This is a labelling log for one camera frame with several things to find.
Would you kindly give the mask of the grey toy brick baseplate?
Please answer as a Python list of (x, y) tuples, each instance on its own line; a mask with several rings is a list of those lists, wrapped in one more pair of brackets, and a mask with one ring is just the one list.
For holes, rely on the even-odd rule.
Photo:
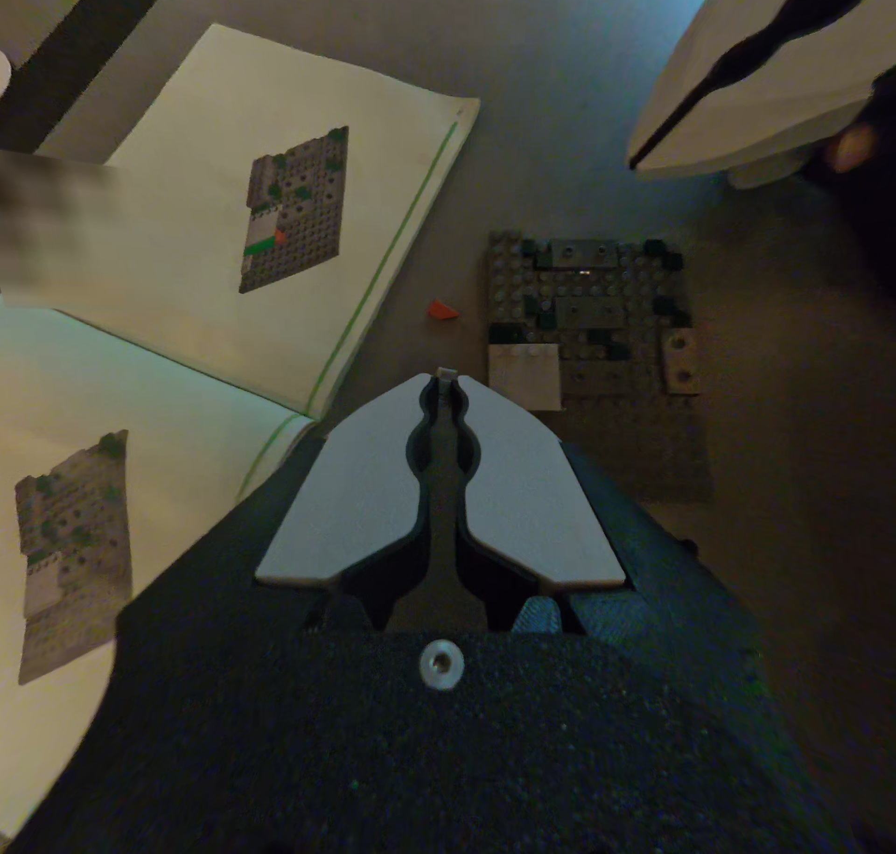
[(710, 501), (683, 254), (657, 238), (491, 231), (484, 274), (489, 387), (630, 496)]

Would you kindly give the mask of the grey desk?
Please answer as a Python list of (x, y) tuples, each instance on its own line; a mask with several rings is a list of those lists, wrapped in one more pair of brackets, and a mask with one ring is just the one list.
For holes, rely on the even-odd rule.
[[(830, 203), (623, 165), (702, 0), (89, 0), (28, 61), (25, 150), (100, 162), (214, 21), (481, 99), (330, 423), (416, 371), (483, 378), (492, 229), (665, 238), (690, 259), (714, 497), (655, 505), (761, 624), (833, 805), (894, 834), (894, 304)], [(432, 300), (461, 313), (438, 322)]]

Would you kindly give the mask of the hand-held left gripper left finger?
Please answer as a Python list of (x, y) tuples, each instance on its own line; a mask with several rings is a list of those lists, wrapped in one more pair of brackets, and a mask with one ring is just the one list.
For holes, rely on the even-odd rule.
[(327, 436), (255, 570), (270, 587), (357, 599), (382, 631), (430, 561), (437, 377), (419, 374)]

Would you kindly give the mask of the open instruction booklet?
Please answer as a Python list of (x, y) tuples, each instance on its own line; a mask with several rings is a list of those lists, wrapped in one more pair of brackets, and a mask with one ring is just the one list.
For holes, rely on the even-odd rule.
[(328, 411), (480, 106), (213, 24), (104, 165), (51, 162), (2, 293), (3, 840), (121, 610)]

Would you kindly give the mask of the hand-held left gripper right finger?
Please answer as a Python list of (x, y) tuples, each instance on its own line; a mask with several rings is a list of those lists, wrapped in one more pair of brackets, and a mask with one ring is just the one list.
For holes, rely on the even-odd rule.
[(560, 615), (575, 594), (622, 591), (626, 572), (559, 437), (473, 378), (452, 382), (461, 481), (455, 564), (490, 632), (542, 597)]

